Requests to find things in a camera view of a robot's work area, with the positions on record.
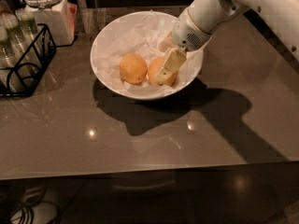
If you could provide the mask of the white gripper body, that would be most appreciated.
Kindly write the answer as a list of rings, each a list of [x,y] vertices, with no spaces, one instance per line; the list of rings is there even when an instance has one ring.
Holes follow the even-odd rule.
[[[187,51],[200,49],[209,41],[211,35],[202,31],[192,20],[187,8],[179,15],[172,29],[172,41]]]

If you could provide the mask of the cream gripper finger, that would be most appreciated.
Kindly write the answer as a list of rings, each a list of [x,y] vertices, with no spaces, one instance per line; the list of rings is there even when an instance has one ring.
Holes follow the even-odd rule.
[[[155,78],[165,81],[174,75],[186,62],[187,52],[183,47],[168,48],[165,52],[162,64],[158,67]]]
[[[169,32],[167,36],[160,42],[158,49],[161,52],[166,52],[168,49],[172,49],[176,46],[172,39],[172,33]]]

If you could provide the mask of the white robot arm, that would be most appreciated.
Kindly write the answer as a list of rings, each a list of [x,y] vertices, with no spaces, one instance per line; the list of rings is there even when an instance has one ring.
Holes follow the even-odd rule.
[[[246,8],[259,15],[299,60],[299,0],[194,0],[160,44],[164,59],[156,79],[164,81],[175,74],[186,62],[189,51],[203,47],[218,27]]]

